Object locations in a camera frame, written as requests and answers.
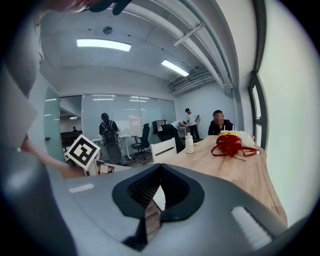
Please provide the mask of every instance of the black backpack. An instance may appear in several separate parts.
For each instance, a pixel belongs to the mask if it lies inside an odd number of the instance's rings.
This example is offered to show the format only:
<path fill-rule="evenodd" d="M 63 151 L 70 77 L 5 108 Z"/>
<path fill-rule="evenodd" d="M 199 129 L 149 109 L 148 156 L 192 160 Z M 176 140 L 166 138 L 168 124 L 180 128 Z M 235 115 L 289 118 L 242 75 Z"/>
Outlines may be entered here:
<path fill-rule="evenodd" d="M 109 125 L 106 126 L 105 122 L 102 122 L 102 126 L 104 128 L 103 134 L 102 134 L 102 140 L 104 146 L 108 146 L 110 144 L 117 143 L 117 134 L 112 128 L 112 124 L 114 121 L 109 120 Z"/>

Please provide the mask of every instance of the office chair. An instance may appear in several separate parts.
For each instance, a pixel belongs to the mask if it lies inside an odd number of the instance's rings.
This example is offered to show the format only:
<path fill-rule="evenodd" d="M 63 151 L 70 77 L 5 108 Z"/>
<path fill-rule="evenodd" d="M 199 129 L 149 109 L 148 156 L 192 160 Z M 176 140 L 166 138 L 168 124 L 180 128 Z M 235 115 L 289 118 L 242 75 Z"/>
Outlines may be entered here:
<path fill-rule="evenodd" d="M 172 138 L 175 138 L 175 147 L 177 153 L 185 149 L 185 146 L 181 142 L 176 128 L 174 128 L 171 124 L 161 125 L 161 127 L 162 131 L 158 132 L 158 137 L 161 142 L 165 142 L 171 140 Z"/>
<path fill-rule="evenodd" d="M 142 155 L 144 160 L 146 160 L 145 154 L 151 154 L 151 152 L 145 151 L 145 149 L 147 149 L 150 146 L 148 141 L 149 132 L 150 132 L 149 124 L 145 123 L 143 125 L 142 137 L 132 136 L 132 138 L 135 139 L 135 144 L 131 144 L 131 148 L 133 148 L 134 150 L 138 150 L 138 152 L 134 154 L 133 160 L 136 160 L 135 157 L 139 155 Z"/>

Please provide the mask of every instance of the black jacket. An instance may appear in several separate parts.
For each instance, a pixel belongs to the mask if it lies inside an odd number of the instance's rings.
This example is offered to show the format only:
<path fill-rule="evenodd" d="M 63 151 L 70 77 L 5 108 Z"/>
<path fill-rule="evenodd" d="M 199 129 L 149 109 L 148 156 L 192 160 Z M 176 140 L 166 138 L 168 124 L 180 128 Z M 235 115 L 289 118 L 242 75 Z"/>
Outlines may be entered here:
<path fill-rule="evenodd" d="M 232 131 L 233 125 L 234 124 L 232 122 L 230 122 L 229 120 L 224 120 L 223 125 L 222 125 L 222 129 L 220 129 L 220 126 L 218 124 L 215 124 L 214 121 L 211 121 L 209 130 L 208 130 L 208 135 L 219 135 L 221 130 L 224 129 L 224 126 L 225 126 L 226 130 Z"/>
<path fill-rule="evenodd" d="M 100 126 L 99 126 L 100 135 L 101 136 L 104 135 L 104 131 L 109 129 L 109 128 L 112 128 L 115 132 L 119 130 L 118 127 L 117 127 L 116 122 L 111 121 L 111 120 L 109 120 L 107 122 L 103 121 L 103 122 L 100 123 Z"/>

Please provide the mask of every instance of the window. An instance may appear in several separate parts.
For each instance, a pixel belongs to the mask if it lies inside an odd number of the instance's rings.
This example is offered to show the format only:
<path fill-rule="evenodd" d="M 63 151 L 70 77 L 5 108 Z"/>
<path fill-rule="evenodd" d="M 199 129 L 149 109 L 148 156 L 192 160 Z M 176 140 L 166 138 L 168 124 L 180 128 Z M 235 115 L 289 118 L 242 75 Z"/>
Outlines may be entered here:
<path fill-rule="evenodd" d="M 252 107 L 254 141 L 258 146 L 266 150 L 268 134 L 266 100 L 257 73 L 252 72 L 251 74 L 248 90 Z"/>

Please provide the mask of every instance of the wooden tabletop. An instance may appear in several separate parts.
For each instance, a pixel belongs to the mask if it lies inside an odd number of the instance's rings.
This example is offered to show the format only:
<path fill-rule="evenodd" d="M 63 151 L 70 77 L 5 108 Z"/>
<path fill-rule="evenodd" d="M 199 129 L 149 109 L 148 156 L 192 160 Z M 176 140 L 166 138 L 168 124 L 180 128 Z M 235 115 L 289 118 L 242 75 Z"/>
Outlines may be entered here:
<path fill-rule="evenodd" d="M 276 194 L 267 169 L 267 155 L 260 154 L 246 157 L 243 161 L 230 156 L 213 156 L 211 149 L 216 145 L 217 135 L 207 136 L 194 146 L 194 153 L 185 150 L 161 163 L 188 168 L 206 175 L 232 182 L 268 207 L 287 225 L 287 215 Z"/>

